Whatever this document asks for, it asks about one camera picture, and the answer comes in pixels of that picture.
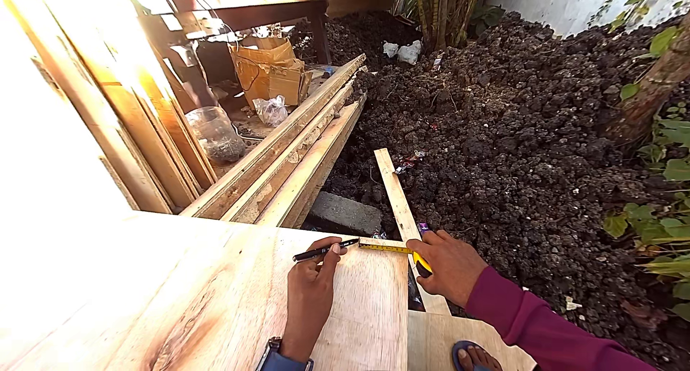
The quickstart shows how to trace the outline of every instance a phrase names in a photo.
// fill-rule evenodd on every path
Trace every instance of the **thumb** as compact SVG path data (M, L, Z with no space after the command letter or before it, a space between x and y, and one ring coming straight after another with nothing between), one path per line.
M422 288L426 290L428 294L438 294L438 291L436 290L436 281L434 280L433 275L429 278L417 277L417 283L421 285Z
M340 262L340 245L334 243L323 258L323 265L318 276L319 280L328 281L332 285L333 276L335 275L335 266L338 262Z

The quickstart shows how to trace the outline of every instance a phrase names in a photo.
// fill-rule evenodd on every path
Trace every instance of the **foot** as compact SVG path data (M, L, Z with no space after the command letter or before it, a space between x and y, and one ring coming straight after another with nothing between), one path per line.
M467 351L459 349L457 358L460 359L463 371L473 371L474 366L486 367L490 371L503 371L498 360L489 355L483 348L469 346Z

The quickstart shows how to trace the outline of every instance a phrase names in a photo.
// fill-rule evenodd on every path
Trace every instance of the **concrete block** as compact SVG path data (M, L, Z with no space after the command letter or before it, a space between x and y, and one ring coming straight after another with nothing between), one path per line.
M337 234L371 236L381 230L381 211L378 208L325 191L319 192L306 220L324 231Z

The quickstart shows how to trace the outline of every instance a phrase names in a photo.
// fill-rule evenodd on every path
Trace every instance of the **white wall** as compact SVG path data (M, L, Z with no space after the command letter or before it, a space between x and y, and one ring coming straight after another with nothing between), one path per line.
M627 0L487 0L490 5L500 5L508 11L518 11L528 21L547 23L557 34L565 36L582 32L592 25L610 23L628 9ZM649 13L640 24L656 25L671 16L684 14L690 9L690 0L682 0L679 9L673 9L680 0L646 0Z

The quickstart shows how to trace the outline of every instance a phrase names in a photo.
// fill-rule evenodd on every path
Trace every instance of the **dirt pile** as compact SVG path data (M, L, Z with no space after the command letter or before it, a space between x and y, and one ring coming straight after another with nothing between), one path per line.
M358 55L367 54L370 71L378 71L397 58L383 56L384 42L409 45L422 39L422 33L396 20L384 11L348 14L326 24L333 65L343 65ZM316 51L309 24L298 23L290 35L295 55L307 63L316 63Z
M472 243L583 329L662 370L687 370L687 352L669 343L690 348L677 339L690 324L659 317L668 306L649 300L632 241L601 229L609 209L660 202L668 190L597 134L620 87L651 65L633 58L667 25L556 41L548 27L507 14L476 43L449 49L439 72L430 55L362 76L367 106L324 189L380 208L396 236L373 150L388 147L395 163L426 149L400 176L415 219ZM566 310L566 296L582 307ZM649 315L635 322L630 305Z

